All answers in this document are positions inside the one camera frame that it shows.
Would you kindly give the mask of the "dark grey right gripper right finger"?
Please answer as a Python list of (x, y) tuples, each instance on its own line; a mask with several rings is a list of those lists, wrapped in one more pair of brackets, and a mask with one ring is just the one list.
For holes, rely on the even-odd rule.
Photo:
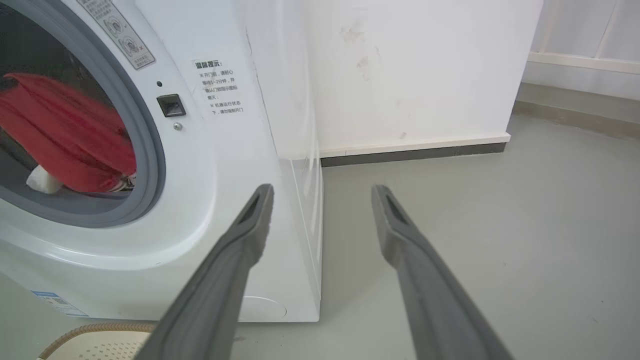
[(393, 192), (371, 189), (384, 259), (396, 270), (419, 360), (511, 360), (512, 354)]

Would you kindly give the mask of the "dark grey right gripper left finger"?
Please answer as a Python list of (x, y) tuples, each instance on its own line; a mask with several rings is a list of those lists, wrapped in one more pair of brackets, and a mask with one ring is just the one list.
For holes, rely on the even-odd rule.
[(137, 360), (228, 360), (250, 269), (261, 259), (274, 209), (274, 187), (256, 188), (194, 272)]

